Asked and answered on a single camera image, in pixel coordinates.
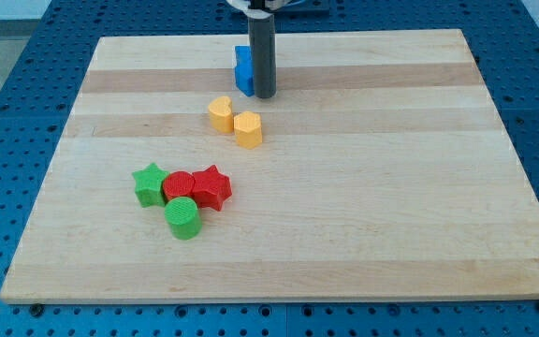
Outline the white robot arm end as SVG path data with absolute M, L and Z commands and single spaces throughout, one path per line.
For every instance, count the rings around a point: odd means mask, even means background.
M 287 7 L 293 0 L 226 0 L 226 2 L 248 18 L 261 20 Z

